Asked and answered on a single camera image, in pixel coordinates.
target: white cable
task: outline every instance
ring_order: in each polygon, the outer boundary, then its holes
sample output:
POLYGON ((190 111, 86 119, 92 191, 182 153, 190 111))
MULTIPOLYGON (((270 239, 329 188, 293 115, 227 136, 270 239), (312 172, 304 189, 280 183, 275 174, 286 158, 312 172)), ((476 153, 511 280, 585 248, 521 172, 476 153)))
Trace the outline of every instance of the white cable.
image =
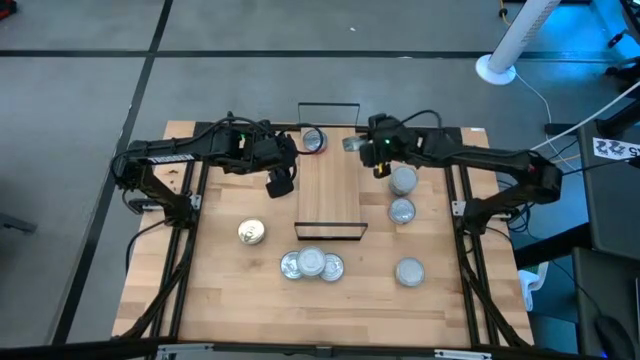
POLYGON ((627 91, 623 92, 622 94, 620 94, 620 96, 618 96, 617 98, 613 99, 613 101, 611 101, 610 103, 608 103, 607 105, 605 105, 602 109, 596 111, 593 115, 589 116, 588 118, 582 120, 581 122, 577 123, 576 125, 572 126, 570 129, 563 131, 562 133, 552 137, 551 139, 544 141, 534 147, 531 148, 531 150, 536 150, 539 149, 547 144, 551 144, 552 141, 557 140, 558 138, 561 138, 565 135, 567 135, 568 133, 574 131, 575 129, 581 127, 582 125, 588 123, 589 121, 595 119, 596 117, 598 117, 598 115, 602 114, 603 112, 605 112, 607 109, 609 109, 613 104, 617 103, 618 101, 620 101, 620 99, 624 98, 625 96, 627 96, 627 94, 629 94, 630 92, 632 92, 633 90, 635 90, 638 86, 640 86, 640 81, 635 83, 632 87, 628 88, 627 91))
MULTIPOLYGON (((547 108, 547 119, 549 121, 549 124, 551 124, 551 110, 549 109, 549 103, 547 102, 547 99, 544 98, 544 96, 542 96, 542 94, 540 94, 536 89, 533 88, 533 86, 529 85, 528 82, 524 81, 524 79, 518 74, 515 73, 516 76, 518 77, 518 79, 520 79, 520 81, 522 81, 522 83, 528 87, 531 91, 533 91, 536 95, 538 95, 538 97, 542 100, 542 102, 544 102, 544 106, 547 108)), ((556 149, 555 146, 553 146, 553 144, 549 143, 549 146, 551 146, 551 148, 553 149, 553 151, 555 152, 555 156, 557 156, 563 163, 565 163, 565 165, 567 165, 571 170, 576 170, 576 168, 574 168, 573 166, 571 166, 571 164, 569 164, 569 162, 567 160, 565 160, 565 158, 562 157, 562 155, 560 155, 560 153, 558 152, 558 149, 556 149)))

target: can lid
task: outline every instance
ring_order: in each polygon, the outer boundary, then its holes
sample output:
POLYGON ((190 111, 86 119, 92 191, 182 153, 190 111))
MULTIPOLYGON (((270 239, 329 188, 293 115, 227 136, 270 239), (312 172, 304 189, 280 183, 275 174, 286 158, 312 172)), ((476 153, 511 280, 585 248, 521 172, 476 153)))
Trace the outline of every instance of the can lid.
POLYGON ((396 279, 404 286, 418 286, 424 281, 424 267, 415 258, 404 258, 396 266, 396 279))
POLYGON ((297 257, 297 251, 289 251, 288 253, 284 254, 282 260, 280 260, 280 271, 288 279, 295 280, 302 277, 302 273, 298 269, 298 262, 296 260, 297 257))
POLYGON ((248 245, 255 245, 264 238, 264 224, 258 219, 246 219, 238 226, 240 241, 248 245))
POLYGON ((316 276, 319 275, 327 262, 324 252, 315 246, 303 248, 298 252, 296 258, 298 269, 302 275, 316 276))
POLYGON ((318 130, 312 129, 307 131, 302 136, 302 143, 304 147, 309 151, 316 151, 320 148, 320 139, 322 135, 322 147, 325 148, 327 146, 327 134, 325 134, 322 130, 318 132, 318 130))
POLYGON ((391 220, 399 224, 406 224, 416 216, 416 208, 408 199, 395 199, 389 208, 391 220))
POLYGON ((325 281, 336 281, 344 274, 344 262, 340 256, 336 254, 325 255, 326 265, 324 270, 320 274, 320 277, 325 281))
POLYGON ((391 173, 391 183, 396 189, 408 193, 418 185, 418 174, 412 168, 400 166, 391 173))

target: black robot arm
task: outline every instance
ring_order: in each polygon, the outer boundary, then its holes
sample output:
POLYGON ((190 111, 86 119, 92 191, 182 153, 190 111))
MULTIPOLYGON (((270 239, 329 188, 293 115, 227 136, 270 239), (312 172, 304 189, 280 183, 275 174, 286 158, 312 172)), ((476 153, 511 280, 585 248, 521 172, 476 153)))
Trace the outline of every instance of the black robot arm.
POLYGON ((367 134, 359 141, 360 144, 352 150, 359 149, 360 160, 365 166, 374 168, 376 178, 391 173, 391 161, 404 162, 416 168, 465 165, 513 176, 517 181, 515 186, 486 199, 474 198, 466 202, 460 219, 464 229, 471 234, 484 234, 487 222, 496 214, 513 213, 517 206, 529 202, 547 204, 560 198, 562 171, 533 151, 462 145, 443 129, 407 128, 386 114, 370 117, 367 134))
POLYGON ((118 187, 124 191, 140 190, 160 205, 169 225, 189 228, 194 222, 189 194, 176 194, 169 189, 154 175, 153 165, 202 161, 221 167, 225 173, 268 171, 267 191, 275 198, 293 190, 289 169, 295 168, 297 156, 291 136, 283 132, 276 135, 268 120, 254 122, 230 114, 191 138, 134 141, 112 159, 111 172, 118 187))

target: metal can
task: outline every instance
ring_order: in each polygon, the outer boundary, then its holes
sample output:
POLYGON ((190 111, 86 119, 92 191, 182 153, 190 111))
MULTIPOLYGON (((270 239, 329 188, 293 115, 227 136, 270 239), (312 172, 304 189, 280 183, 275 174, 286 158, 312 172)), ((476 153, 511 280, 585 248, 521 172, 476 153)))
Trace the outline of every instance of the metal can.
POLYGON ((328 142, 329 138, 322 130, 311 129, 302 136, 302 143, 305 149, 309 151, 320 149, 316 154, 323 152, 327 148, 328 142))
POLYGON ((418 174, 406 166, 397 167, 389 177, 389 189, 398 196, 408 195, 418 185, 418 174))
POLYGON ((322 280, 333 282, 339 280, 344 274, 344 262, 336 254, 325 255, 324 270, 320 274, 322 280))
POLYGON ((296 280, 302 277, 302 273, 298 269, 298 252, 290 251, 280 260, 280 271, 287 279, 296 280))
POLYGON ((320 275, 327 263, 324 252, 315 246, 298 251, 296 261, 302 275, 310 277, 320 275))
POLYGON ((416 217, 416 207, 408 199, 395 199, 389 206, 389 218, 398 225, 407 224, 416 217))
POLYGON ((246 219, 238 226, 238 237, 247 245, 255 245, 264 239, 264 224, 258 219, 246 219))
POLYGON ((396 265, 396 280, 404 286, 416 287, 424 281, 424 266, 415 258, 404 258, 396 265))

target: wooden table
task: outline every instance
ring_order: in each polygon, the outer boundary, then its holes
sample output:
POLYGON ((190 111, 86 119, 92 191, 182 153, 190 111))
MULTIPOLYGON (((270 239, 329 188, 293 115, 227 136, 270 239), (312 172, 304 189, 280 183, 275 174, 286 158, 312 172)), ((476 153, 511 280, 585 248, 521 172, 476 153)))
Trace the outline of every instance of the wooden table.
MULTIPOLYGON (((194 122, 171 121, 165 138, 192 136, 194 126, 194 122)), ((464 128, 461 132, 465 144, 488 146, 484 129, 464 128)), ((299 133, 293 136, 299 141, 299 133)), ((179 190, 184 168, 183 164, 158 166, 156 174, 179 190)), ((192 190, 199 171, 200 165, 196 165, 192 190)), ((208 171, 180 340, 470 345, 444 170, 418 170, 419 184, 409 196, 417 208, 416 218, 399 226, 387 216, 393 199, 388 180, 375 179, 371 169, 362 166, 354 169, 362 221, 369 223, 359 242, 298 241, 293 227, 298 214, 297 183, 293 193, 269 199, 264 172, 237 176, 223 175, 219 168, 208 171), (238 239, 238 224, 248 217, 261 219, 267 229, 266 239, 256 246, 244 245, 238 239), (345 262, 344 277, 335 283, 287 280, 280 273, 281 257, 308 245, 339 254, 345 262), (395 265, 407 256, 419 259, 425 267, 426 281, 417 288, 400 286, 394 278, 395 265)), ((498 191, 493 172, 469 169, 469 173, 474 196, 487 197, 498 191)), ((454 174, 461 196, 455 167, 454 174)), ((162 217, 162 212, 147 213, 141 227, 162 217)), ((496 220, 490 226, 507 231, 504 223, 496 220)), ((129 329, 156 295, 170 233, 170 228, 161 227, 138 239, 113 334, 129 329)), ((481 240, 494 302, 518 334, 533 343, 511 244, 491 231, 481 240)), ((477 299, 475 303, 480 336, 486 343, 482 306, 477 299)), ((166 309, 162 334, 168 331, 171 299, 166 309)))

